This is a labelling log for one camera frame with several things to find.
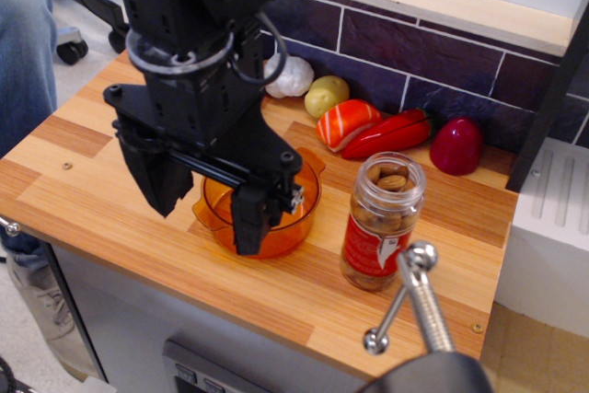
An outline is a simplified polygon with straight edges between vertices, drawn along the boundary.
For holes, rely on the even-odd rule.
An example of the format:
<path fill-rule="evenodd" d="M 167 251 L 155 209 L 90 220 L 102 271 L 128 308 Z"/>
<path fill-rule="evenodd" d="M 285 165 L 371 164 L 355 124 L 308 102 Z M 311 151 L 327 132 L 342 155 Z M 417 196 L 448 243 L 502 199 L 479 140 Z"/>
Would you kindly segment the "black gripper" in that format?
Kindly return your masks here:
<path fill-rule="evenodd" d="M 213 64 L 175 55 L 140 68 L 141 85 L 113 84 L 103 97 L 123 158 L 149 205 L 163 217 L 198 172 L 235 189 L 234 243 L 256 256 L 282 211 L 292 212 L 302 158 L 261 115 L 263 61 L 254 52 Z"/>

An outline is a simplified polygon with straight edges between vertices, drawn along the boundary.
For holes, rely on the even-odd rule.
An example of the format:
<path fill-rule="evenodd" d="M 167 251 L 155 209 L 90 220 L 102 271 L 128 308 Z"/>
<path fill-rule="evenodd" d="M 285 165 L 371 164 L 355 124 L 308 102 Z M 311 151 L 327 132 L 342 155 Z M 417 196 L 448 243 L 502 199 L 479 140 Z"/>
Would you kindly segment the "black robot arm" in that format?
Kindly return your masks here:
<path fill-rule="evenodd" d="M 124 161 L 148 203 L 170 214 L 194 174 L 233 191 L 237 253 L 263 239 L 303 199 L 301 156 L 264 120 L 260 34 L 273 30 L 271 0 L 123 0 L 126 51 L 142 85 L 115 84 L 103 97 L 117 114 Z"/>

